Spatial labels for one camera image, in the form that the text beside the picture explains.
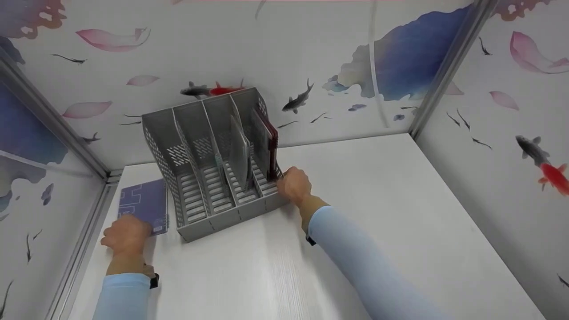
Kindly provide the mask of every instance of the wall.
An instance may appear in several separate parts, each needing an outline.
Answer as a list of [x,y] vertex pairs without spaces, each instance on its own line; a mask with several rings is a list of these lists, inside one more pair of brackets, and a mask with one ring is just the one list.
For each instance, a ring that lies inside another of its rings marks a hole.
[[486,53],[477,39],[454,77],[464,96],[443,97],[418,144],[543,315],[568,319],[569,183],[538,180],[569,160],[569,2],[524,3],[500,3]]
[[258,87],[281,146],[405,132],[471,3],[3,1],[0,45],[113,169],[153,161],[139,116],[189,81]]
[[0,83],[0,318],[46,316],[101,189]]

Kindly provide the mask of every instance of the plastic magazine holder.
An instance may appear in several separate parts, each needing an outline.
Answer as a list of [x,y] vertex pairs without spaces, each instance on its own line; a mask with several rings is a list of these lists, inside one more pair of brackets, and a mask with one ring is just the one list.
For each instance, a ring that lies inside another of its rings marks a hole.
[[263,98],[248,88],[142,116],[146,142],[174,199],[177,230],[185,241],[288,203],[267,178],[269,144],[264,126],[253,118],[254,108],[268,119]]

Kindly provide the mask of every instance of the purple notebook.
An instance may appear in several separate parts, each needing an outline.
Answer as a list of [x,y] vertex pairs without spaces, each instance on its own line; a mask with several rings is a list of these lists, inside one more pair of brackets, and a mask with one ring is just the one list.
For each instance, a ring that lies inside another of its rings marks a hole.
[[133,214],[152,225],[150,236],[168,231],[166,184],[164,179],[146,182],[122,189],[118,217]]

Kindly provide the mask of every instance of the arm sleeve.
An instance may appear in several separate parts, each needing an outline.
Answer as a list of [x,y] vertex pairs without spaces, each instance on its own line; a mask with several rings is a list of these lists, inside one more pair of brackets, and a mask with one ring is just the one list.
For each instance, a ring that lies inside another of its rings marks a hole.
[[146,320],[150,278],[142,273],[106,276],[93,320]]
[[448,319],[397,273],[373,239],[334,208],[314,213],[308,235],[354,286],[372,319]]

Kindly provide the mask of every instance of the hand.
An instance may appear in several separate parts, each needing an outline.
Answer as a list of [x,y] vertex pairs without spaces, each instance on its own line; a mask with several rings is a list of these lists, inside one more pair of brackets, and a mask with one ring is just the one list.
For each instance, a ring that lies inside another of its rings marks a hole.
[[152,226],[140,221],[134,215],[123,215],[103,231],[101,244],[113,250],[113,256],[126,253],[128,255],[142,255],[144,243]]
[[279,193],[291,200],[297,207],[300,207],[302,202],[310,197],[310,191],[312,190],[312,184],[308,180],[308,176],[297,167],[290,167],[284,173],[284,177],[277,181],[277,187]]

